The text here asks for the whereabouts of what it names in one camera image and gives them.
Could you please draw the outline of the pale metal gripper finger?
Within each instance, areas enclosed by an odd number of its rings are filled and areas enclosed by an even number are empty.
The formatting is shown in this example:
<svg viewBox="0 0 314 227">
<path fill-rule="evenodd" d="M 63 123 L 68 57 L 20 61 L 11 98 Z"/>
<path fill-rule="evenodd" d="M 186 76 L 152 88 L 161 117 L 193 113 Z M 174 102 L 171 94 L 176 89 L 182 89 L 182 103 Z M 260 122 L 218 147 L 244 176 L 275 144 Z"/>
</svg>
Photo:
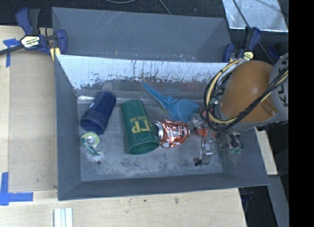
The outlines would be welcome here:
<svg viewBox="0 0 314 227">
<path fill-rule="evenodd" d="M 216 140 L 216 131 L 209 128 L 208 129 L 208 133 L 207 133 L 207 137 L 206 137 L 206 144 L 210 145 L 213 144 Z"/>
<path fill-rule="evenodd" d="M 203 145 L 203 163 L 209 164 L 210 159 L 212 158 L 213 151 L 210 144 L 204 144 Z"/>
</svg>

